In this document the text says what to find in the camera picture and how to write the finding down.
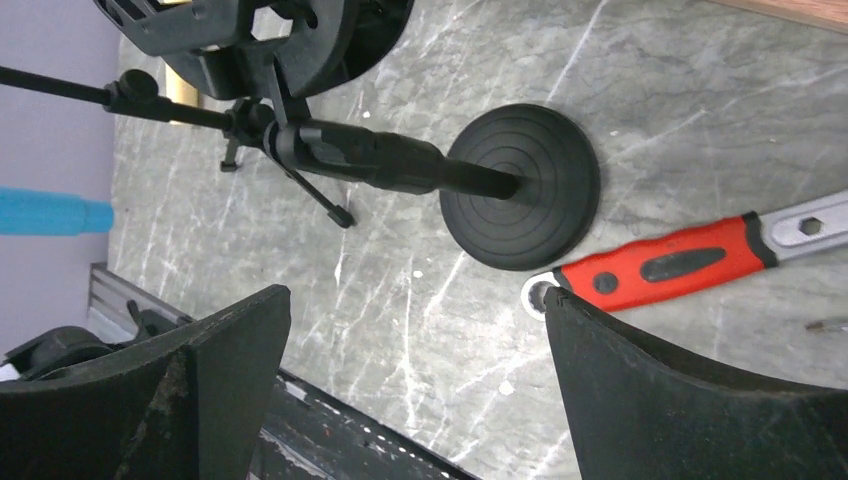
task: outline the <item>red and black handle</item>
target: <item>red and black handle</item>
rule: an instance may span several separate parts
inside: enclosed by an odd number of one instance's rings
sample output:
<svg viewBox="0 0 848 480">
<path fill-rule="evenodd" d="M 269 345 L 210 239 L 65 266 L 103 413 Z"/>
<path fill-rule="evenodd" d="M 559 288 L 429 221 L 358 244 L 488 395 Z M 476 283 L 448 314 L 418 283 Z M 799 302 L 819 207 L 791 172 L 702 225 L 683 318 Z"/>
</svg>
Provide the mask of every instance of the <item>red and black handle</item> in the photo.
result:
<svg viewBox="0 0 848 480">
<path fill-rule="evenodd" d="M 776 267 L 777 257 L 760 230 L 759 216 L 751 212 L 629 243 L 554 268 L 553 273 L 561 286 L 598 308 L 624 310 Z"/>
</svg>

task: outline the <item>blue cylinder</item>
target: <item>blue cylinder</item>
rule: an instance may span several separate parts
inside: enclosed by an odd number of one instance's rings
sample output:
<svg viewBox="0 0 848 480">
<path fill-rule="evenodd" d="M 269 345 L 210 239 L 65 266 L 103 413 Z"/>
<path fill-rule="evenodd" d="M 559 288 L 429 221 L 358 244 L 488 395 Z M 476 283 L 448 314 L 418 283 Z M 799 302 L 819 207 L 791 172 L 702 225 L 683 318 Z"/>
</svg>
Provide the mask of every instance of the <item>blue cylinder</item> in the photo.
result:
<svg viewBox="0 0 848 480">
<path fill-rule="evenodd" d="M 0 235 L 76 236 L 105 233 L 115 213 L 78 195 L 0 187 Z"/>
</svg>

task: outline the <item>round black base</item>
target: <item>round black base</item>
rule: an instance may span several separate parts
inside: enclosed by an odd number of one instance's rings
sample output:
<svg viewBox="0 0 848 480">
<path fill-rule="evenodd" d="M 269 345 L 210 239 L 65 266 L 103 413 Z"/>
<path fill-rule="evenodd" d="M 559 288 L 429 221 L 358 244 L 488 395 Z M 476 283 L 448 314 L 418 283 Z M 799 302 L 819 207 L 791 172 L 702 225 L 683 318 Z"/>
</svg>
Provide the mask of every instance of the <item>round black base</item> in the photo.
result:
<svg viewBox="0 0 848 480">
<path fill-rule="evenodd" d="M 451 235 L 479 262 L 501 270 L 542 268 L 583 239 L 600 198 L 598 161 L 568 118 L 537 105 L 501 107 L 463 130 L 448 158 L 521 177 L 509 200 L 442 190 Z"/>
</svg>

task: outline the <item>marble tabletop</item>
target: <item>marble tabletop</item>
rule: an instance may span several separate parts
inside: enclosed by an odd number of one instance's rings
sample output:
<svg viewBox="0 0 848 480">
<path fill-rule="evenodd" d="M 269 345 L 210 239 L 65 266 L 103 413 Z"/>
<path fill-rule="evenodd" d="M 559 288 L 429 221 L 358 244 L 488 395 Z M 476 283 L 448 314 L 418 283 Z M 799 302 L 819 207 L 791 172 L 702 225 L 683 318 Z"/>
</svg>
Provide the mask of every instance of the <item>marble tabletop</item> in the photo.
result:
<svg viewBox="0 0 848 480">
<path fill-rule="evenodd" d="M 121 51 L 122 68 L 163 78 Z M 601 161 L 597 220 L 564 260 L 848 186 L 848 36 L 701 0 L 419 1 L 383 62 L 310 105 L 446 150 L 513 102 L 576 120 Z M 285 368 L 481 477 L 579 478 L 544 325 L 518 303 L 529 273 L 464 254 L 436 194 L 310 177 L 357 217 L 343 231 L 258 152 L 219 173 L 219 133 L 117 122 L 111 269 L 196 317 L 288 285 Z M 804 330 L 848 314 L 846 285 L 848 249 L 834 250 L 618 317 L 848 387 L 848 333 Z"/>
</svg>

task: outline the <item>wrench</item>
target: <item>wrench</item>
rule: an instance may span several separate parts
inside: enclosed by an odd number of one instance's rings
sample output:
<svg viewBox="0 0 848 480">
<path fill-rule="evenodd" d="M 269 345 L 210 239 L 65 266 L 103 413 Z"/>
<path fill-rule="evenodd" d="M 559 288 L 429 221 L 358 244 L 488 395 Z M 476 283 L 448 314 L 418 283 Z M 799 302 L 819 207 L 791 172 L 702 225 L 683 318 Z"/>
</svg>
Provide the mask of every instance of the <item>wrench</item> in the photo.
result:
<svg viewBox="0 0 848 480">
<path fill-rule="evenodd" d="M 534 275 L 521 303 L 544 321 L 544 297 L 567 288 L 614 312 L 721 285 L 792 258 L 848 243 L 848 189 L 759 215 L 749 212 L 665 237 L 628 243 Z"/>
</svg>

